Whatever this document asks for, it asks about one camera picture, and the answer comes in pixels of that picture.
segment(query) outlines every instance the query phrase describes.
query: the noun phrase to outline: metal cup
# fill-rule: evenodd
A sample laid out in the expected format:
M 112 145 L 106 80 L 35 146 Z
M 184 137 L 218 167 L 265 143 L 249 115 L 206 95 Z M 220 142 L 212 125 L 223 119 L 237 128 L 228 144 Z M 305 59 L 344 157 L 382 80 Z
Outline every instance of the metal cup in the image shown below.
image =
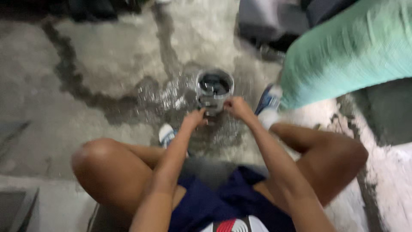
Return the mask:
M 228 86 L 227 93 L 223 95 L 211 94 L 206 92 L 200 85 L 203 78 L 208 75 L 214 75 L 220 78 L 220 81 L 224 82 Z M 216 116 L 223 110 L 223 103 L 226 99 L 233 95 L 234 80 L 233 77 L 221 69 L 202 70 L 196 77 L 196 99 L 199 107 L 205 107 L 207 116 Z

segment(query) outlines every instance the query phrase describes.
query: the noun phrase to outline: shorts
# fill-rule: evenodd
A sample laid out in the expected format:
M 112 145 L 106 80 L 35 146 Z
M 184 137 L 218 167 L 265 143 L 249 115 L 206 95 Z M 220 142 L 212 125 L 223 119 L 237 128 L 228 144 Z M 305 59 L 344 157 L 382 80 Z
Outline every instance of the shorts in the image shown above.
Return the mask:
M 169 232 L 200 231 L 210 223 L 253 215 L 271 232 L 295 232 L 292 219 L 274 206 L 253 185 L 265 177 L 247 167 L 234 170 L 227 182 L 213 191 L 198 178 L 180 178 L 186 194 L 172 212 Z

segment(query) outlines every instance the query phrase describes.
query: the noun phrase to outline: floor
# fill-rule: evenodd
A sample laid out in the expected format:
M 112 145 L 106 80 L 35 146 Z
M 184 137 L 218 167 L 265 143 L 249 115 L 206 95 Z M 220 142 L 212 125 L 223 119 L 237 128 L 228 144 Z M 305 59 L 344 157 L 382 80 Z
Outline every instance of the floor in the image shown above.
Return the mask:
M 238 4 L 180 0 L 104 23 L 0 20 L 0 186 L 37 180 L 47 194 L 49 185 L 61 183 L 73 197 L 54 192 L 60 196 L 54 202 L 87 202 L 71 213 L 91 215 L 93 201 L 74 182 L 70 168 L 70 155 L 82 143 L 111 137 L 158 145 L 159 127 L 170 123 L 178 128 L 195 107 L 193 78 L 201 69 L 231 73 L 235 94 L 255 107 L 266 84 L 276 82 L 281 65 L 259 60 L 235 35 Z M 403 81 L 395 85 L 411 83 Z M 388 111 L 391 101 L 379 100 L 393 88 L 361 90 L 282 114 L 290 123 L 321 124 L 360 139 L 370 152 L 365 170 L 326 208 L 340 232 L 412 229 L 412 138 L 406 130 L 411 124 L 393 123 L 410 114 L 399 104 Z M 387 99 L 410 100 L 404 96 Z M 388 115 L 400 109 L 402 117 Z M 197 131 L 190 151 L 262 164 L 248 129 L 227 115 L 216 126 Z M 53 206 L 40 207 L 48 212 Z M 64 220 L 51 219 L 50 213 L 44 217 L 50 220 L 43 220 L 43 231 L 58 226 L 47 221 Z M 78 220 L 72 221 L 82 226 L 65 224 L 64 231 L 86 231 Z

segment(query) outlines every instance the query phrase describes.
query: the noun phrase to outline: green towel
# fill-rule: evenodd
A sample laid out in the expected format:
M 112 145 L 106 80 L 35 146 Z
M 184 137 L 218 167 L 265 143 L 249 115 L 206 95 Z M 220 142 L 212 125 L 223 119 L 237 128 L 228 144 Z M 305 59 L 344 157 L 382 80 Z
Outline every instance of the green towel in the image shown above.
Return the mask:
M 411 0 L 361 0 L 308 31 L 286 53 L 282 106 L 412 76 L 411 19 Z

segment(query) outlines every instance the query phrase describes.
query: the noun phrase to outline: blue shoe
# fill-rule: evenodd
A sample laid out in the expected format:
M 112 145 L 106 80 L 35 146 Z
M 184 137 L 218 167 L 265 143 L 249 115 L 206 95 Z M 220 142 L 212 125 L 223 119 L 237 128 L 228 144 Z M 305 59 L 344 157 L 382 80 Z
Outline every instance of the blue shoe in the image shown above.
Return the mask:
M 164 124 L 159 130 L 159 142 L 166 149 L 172 140 L 175 138 L 178 132 L 172 128 L 169 124 Z
M 278 85 L 268 84 L 260 97 L 259 104 L 257 105 L 255 115 L 258 115 L 266 107 L 279 108 L 282 97 L 282 89 Z

